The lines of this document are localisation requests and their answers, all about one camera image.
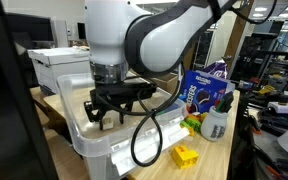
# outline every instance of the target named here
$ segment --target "white wall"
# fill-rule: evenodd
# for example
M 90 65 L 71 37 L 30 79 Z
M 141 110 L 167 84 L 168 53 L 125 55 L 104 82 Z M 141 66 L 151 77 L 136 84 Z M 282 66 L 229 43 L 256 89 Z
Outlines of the white wall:
M 2 0 L 6 12 L 30 14 L 65 20 L 72 35 L 78 39 L 77 22 L 84 22 L 85 0 Z
M 239 7 L 240 3 L 240 1 L 237 1 L 234 4 L 234 7 Z M 216 31 L 214 31 L 213 35 L 214 40 L 210 48 L 207 66 L 222 59 L 224 56 L 226 47 L 231 37 L 233 26 L 235 24 L 235 19 L 236 14 L 234 14 L 232 11 L 226 11 L 218 21 L 218 27 Z

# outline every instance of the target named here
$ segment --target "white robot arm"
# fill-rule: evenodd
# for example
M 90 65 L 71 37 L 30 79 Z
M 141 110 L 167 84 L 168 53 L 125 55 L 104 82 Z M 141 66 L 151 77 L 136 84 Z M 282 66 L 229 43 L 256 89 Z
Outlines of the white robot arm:
M 86 0 L 86 37 L 97 83 L 126 78 L 129 67 L 146 77 L 178 67 L 198 37 L 236 0 L 180 0 L 152 15 L 127 0 Z

